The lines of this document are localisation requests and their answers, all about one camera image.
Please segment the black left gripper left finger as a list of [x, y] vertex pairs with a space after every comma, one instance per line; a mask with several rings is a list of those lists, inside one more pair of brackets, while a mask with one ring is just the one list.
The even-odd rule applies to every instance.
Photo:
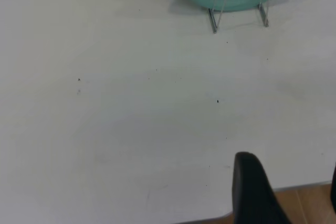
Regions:
[[291, 223], [260, 160], [249, 152], [235, 155], [232, 205], [234, 223]]

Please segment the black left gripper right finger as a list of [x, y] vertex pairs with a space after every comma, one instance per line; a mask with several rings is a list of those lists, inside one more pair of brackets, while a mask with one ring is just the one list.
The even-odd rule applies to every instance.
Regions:
[[336, 167], [333, 171], [332, 183], [331, 183], [331, 191], [330, 191], [330, 200], [331, 205], [334, 210], [336, 210]]

